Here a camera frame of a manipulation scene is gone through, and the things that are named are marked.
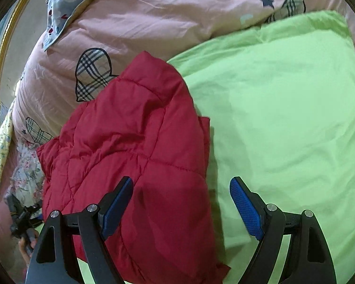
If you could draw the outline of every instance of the blue gripper pad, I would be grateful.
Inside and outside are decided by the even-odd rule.
[[[104,240],[116,231],[132,195],[133,181],[131,178],[128,178],[103,217],[101,235]]]
[[[230,195],[249,234],[255,236],[259,241],[262,240],[264,232],[262,230],[260,215],[235,178],[230,181]]]

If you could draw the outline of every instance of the hand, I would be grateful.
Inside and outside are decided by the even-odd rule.
[[[35,239],[31,239],[30,240],[30,246],[34,249],[36,247],[36,244],[37,244],[37,238],[39,236],[39,233],[34,229],[34,235],[35,235]],[[21,255],[25,261],[25,263],[27,264],[27,266],[29,265],[30,263],[30,258],[31,258],[31,255],[29,256],[27,254],[27,250],[26,250],[26,245],[25,245],[25,239],[24,238],[21,238],[20,241],[18,242],[18,247],[20,248],[20,252],[21,252]]]

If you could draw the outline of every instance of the wall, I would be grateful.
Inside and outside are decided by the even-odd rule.
[[[0,80],[0,102],[7,108],[14,99],[27,58],[47,24],[46,0],[30,0],[23,11],[9,43]]]

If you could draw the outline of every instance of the black mount bracket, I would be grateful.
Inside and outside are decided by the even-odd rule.
[[[30,242],[36,237],[33,228],[42,224],[42,220],[30,218],[42,207],[42,201],[39,201],[37,204],[30,207],[23,207],[21,202],[13,194],[8,197],[7,201],[13,222],[10,226],[10,232],[13,237],[25,239],[25,249],[30,256],[33,253],[33,248],[30,246]]]
[[[54,210],[42,228],[27,270],[25,284],[84,284],[72,236],[80,235],[95,283],[124,284],[104,241],[116,231],[133,195],[133,181],[125,176],[99,204],[62,215]]]
[[[230,194],[247,231],[259,241],[239,284],[268,283],[283,235],[291,240],[279,284],[336,284],[330,251],[312,211],[298,215],[266,205],[240,177],[231,180]]]

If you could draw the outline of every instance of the bed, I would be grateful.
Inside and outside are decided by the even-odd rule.
[[[48,26],[35,45],[13,107],[15,141],[41,145],[57,137],[77,106],[94,99],[143,50],[169,60],[221,35],[323,9],[336,10],[346,18],[355,45],[355,5],[347,2],[349,0],[93,0],[63,29]],[[63,18],[66,15],[55,9],[50,13],[50,10],[50,6],[45,7],[49,16]],[[15,154],[14,149],[12,145],[10,155]],[[5,204],[1,197],[7,188],[5,180],[8,182],[7,176],[12,176],[16,165],[16,161],[7,161],[3,171],[0,186],[3,215]],[[0,227],[4,230],[10,218],[7,214],[6,220],[2,219],[4,217],[0,218]],[[2,236],[8,238],[8,231]],[[0,253],[0,257],[8,255],[7,250]]]

